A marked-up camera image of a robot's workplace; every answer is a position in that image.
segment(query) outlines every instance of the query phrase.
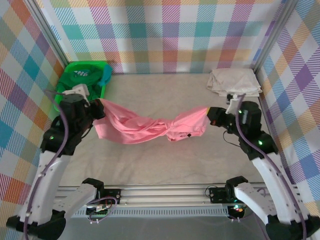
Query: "floor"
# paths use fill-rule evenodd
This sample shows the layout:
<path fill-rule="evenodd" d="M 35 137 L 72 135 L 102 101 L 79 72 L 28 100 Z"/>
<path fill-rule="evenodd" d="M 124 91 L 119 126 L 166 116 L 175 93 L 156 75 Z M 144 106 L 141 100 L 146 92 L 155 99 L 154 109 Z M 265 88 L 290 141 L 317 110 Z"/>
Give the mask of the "floor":
<path fill-rule="evenodd" d="M 224 97 L 206 89 L 208 79 L 209 74 L 114 75 L 105 98 L 152 118 L 172 119 L 196 106 L 227 108 Z M 256 97 L 248 99 L 258 103 Z M 105 185 L 225 183 L 241 175 L 262 182 L 242 150 L 223 141 L 224 130 L 209 125 L 201 137 L 170 142 L 162 136 L 124 145 L 98 139 L 93 128 L 78 145 L 60 185 L 78 186 L 86 178 Z M 226 139 L 238 143 L 233 135 Z"/>

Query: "green plastic bin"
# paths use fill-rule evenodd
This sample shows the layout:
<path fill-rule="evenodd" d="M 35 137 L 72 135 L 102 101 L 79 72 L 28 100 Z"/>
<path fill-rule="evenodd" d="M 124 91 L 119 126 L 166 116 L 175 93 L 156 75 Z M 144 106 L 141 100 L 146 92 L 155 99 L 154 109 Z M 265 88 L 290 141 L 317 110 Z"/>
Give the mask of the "green plastic bin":
<path fill-rule="evenodd" d="M 103 71 L 105 65 L 107 65 L 107 64 L 108 63 L 106 61 L 74 61 L 65 67 L 64 72 L 65 73 L 72 73 L 74 71 L 81 71 L 81 70 L 84 70 L 84 69 L 92 67 L 92 66 Z M 63 93 L 65 90 L 66 89 L 63 86 L 60 86 L 60 87 L 57 87 L 55 91 L 58 93 Z M 106 85 L 103 85 L 101 88 L 100 98 L 102 98 L 102 99 L 104 98 L 105 91 L 106 91 Z M 61 102 L 61 100 L 63 99 L 63 97 L 64 96 L 62 96 L 62 95 L 56 95 L 54 100 L 59 104 Z M 58 108 L 55 105 L 53 105 L 53 106 L 54 106 L 54 109 L 59 112 Z"/>

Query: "white folded cloth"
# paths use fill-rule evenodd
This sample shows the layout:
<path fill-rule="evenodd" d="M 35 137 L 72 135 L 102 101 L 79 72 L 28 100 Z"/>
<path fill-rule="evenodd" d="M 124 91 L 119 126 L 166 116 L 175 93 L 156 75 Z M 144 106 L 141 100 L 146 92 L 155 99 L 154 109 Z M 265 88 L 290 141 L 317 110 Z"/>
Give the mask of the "white folded cloth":
<path fill-rule="evenodd" d="M 206 88 L 219 96 L 227 94 L 246 94 L 248 97 L 259 97 L 261 86 L 252 69 L 220 68 L 212 70 Z"/>

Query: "colorful checkered pattern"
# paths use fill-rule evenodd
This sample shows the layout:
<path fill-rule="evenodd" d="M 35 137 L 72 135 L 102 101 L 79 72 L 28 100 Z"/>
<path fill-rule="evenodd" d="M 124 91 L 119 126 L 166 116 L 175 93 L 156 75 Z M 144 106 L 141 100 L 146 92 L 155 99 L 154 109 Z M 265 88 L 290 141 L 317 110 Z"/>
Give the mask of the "colorful checkered pattern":
<path fill-rule="evenodd" d="M 117 74 L 248 68 L 283 2 L 51 0 L 49 14 L 38 0 L 71 61 L 107 60 Z"/>
<path fill-rule="evenodd" d="M 283 164 L 320 215 L 320 1 L 300 0 L 258 78 Z"/>
<path fill-rule="evenodd" d="M 54 116 L 44 89 L 54 89 L 63 68 L 23 0 L 0 7 L 0 239 L 34 179 L 44 130 Z"/>

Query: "pink shirt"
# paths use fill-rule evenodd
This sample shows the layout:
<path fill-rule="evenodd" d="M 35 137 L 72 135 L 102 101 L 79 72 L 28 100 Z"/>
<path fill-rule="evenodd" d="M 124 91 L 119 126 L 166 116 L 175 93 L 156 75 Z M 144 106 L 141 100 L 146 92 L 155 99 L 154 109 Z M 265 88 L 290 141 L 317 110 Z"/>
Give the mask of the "pink shirt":
<path fill-rule="evenodd" d="M 100 139 L 121 144 L 138 144 L 166 135 L 171 142 L 201 136 L 210 122 L 208 107 L 195 107 L 182 112 L 175 119 L 152 119 L 139 116 L 111 101 L 100 99 L 105 117 L 93 125 Z"/>

